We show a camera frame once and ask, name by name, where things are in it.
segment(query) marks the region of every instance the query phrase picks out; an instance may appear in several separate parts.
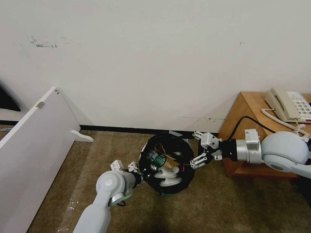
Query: keypad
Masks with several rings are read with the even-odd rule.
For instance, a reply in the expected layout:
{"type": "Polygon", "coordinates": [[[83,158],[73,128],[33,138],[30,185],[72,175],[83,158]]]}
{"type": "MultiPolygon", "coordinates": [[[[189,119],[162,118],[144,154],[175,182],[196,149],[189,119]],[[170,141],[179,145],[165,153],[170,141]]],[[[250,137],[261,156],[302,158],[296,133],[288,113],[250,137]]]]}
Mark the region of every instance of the keypad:
{"type": "Polygon", "coordinates": [[[287,92],[294,102],[302,120],[311,120],[311,107],[299,93],[287,92]]]}

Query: white panel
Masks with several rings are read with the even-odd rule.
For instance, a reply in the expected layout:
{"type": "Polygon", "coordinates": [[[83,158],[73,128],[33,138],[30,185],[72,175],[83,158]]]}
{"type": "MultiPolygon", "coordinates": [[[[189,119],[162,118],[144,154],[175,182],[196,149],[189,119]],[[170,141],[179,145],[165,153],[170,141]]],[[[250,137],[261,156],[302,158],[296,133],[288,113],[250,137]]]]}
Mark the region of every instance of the white panel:
{"type": "Polygon", "coordinates": [[[310,9],[310,0],[2,0],[0,79],[28,109],[60,86],[83,125],[216,132],[240,91],[310,93],[310,9]]]}
{"type": "Polygon", "coordinates": [[[55,87],[0,141],[0,232],[26,232],[80,130],[55,87]]]}

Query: black cable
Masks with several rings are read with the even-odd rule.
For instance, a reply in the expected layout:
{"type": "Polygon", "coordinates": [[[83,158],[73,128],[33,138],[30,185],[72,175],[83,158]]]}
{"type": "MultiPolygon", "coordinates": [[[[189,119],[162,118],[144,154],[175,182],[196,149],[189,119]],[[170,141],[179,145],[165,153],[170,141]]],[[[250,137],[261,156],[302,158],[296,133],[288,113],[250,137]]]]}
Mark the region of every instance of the black cable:
{"type": "Polygon", "coordinates": [[[118,203],[117,205],[118,205],[118,206],[121,206],[121,207],[124,207],[124,206],[126,206],[126,203],[125,203],[125,201],[121,201],[120,203],[118,203]]]}
{"type": "Polygon", "coordinates": [[[266,126],[264,126],[263,124],[259,123],[259,122],[256,121],[255,119],[251,118],[250,116],[243,116],[243,117],[241,117],[241,118],[239,119],[239,121],[238,121],[237,124],[235,125],[235,127],[234,127],[234,129],[233,129],[231,135],[230,135],[229,138],[228,138],[228,140],[231,140],[231,139],[232,139],[232,137],[233,137],[233,135],[235,134],[235,132],[236,132],[236,130],[237,130],[239,124],[241,123],[241,121],[242,121],[244,118],[250,119],[250,120],[254,121],[256,124],[258,124],[258,125],[260,125],[261,127],[263,127],[264,129],[269,130],[269,131],[272,132],[272,133],[275,133],[275,131],[269,129],[268,127],[266,127],[266,126]]]}

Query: coiled cord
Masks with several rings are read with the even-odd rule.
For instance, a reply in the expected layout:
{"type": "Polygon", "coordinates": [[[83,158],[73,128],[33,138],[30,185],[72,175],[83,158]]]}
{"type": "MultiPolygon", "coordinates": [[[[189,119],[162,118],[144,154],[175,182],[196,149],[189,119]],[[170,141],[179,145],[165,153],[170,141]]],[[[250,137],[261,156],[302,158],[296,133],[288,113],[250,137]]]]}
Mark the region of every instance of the coiled cord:
{"type": "Polygon", "coordinates": [[[281,121],[279,118],[276,118],[275,116],[272,116],[270,113],[267,113],[266,110],[273,110],[273,109],[264,109],[264,108],[263,108],[263,109],[261,110],[261,112],[262,112],[265,116],[269,117],[270,119],[274,120],[275,122],[277,122],[277,123],[279,123],[279,124],[281,124],[281,125],[284,125],[284,126],[290,128],[290,129],[293,129],[293,130],[294,130],[294,133],[295,133],[295,130],[296,130],[297,133],[295,133],[295,134],[301,133],[301,134],[303,134],[303,137],[304,137],[304,138],[308,138],[308,137],[309,137],[309,133],[307,133],[306,131],[304,131],[304,130],[301,129],[301,128],[303,128],[303,127],[298,128],[299,125],[295,127],[295,126],[290,125],[290,124],[288,124],[288,123],[286,123],[286,122],[284,122],[284,121],[281,121]]]}

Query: telephone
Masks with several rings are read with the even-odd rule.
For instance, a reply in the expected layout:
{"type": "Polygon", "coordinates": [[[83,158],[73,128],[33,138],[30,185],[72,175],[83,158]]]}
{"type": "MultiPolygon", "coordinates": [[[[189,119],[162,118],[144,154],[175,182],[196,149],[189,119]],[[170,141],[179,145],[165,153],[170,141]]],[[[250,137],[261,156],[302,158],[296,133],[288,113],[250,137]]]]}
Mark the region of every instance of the telephone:
{"type": "Polygon", "coordinates": [[[266,92],[265,101],[284,122],[311,123],[311,106],[298,92],[271,88],[266,92]]]}

